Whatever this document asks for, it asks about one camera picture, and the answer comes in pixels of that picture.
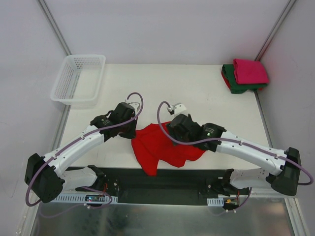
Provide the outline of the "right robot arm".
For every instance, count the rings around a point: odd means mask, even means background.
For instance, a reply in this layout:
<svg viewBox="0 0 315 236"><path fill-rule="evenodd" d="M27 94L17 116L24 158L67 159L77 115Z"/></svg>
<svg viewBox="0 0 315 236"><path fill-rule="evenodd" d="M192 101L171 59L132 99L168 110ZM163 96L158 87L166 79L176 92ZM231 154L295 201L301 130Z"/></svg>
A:
<svg viewBox="0 0 315 236"><path fill-rule="evenodd" d="M300 177L299 150L264 147L242 140L224 127L206 123L199 125L190 115L180 114L166 125L170 136L183 143L191 143L200 150L235 156L257 165L256 169L229 169L221 181L221 189L233 194L238 189L271 186L278 193L295 196Z"/></svg>

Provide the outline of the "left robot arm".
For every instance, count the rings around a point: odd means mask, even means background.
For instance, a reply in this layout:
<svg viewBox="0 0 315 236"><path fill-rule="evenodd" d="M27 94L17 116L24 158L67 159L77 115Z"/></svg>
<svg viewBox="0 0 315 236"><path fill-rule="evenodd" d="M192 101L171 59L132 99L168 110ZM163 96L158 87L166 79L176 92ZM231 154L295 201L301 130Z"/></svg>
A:
<svg viewBox="0 0 315 236"><path fill-rule="evenodd" d="M76 160L91 149L120 136L126 139L135 138L137 117L143 105L138 102L121 102L114 110L95 117L76 138L66 145L43 156L35 153L28 158L25 183L28 185L26 203L33 192L43 203L54 200L61 192L72 189L88 188L102 192L106 186L106 177L95 165L69 171Z"/></svg>

